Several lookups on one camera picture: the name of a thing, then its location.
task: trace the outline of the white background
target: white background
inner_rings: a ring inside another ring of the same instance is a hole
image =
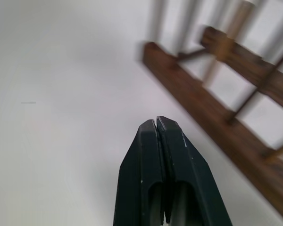
[[[176,15],[180,1],[170,2]],[[177,121],[205,157],[233,225],[283,225],[138,61],[150,10],[151,0],[0,0],[0,226],[111,226],[120,163],[138,126],[157,115]],[[268,1],[262,18],[243,41],[256,52],[283,3]],[[175,23],[166,21],[161,41],[171,49]],[[185,66],[201,76],[206,65]],[[217,77],[210,90],[229,107],[251,88],[227,67]],[[283,110],[268,98],[244,121],[268,145],[283,142]]]

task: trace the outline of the white surface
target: white surface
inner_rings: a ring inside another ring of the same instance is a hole
[[[119,165],[157,115],[205,157],[233,225],[283,225],[136,61],[149,12],[149,0],[0,0],[0,226],[111,226]]]

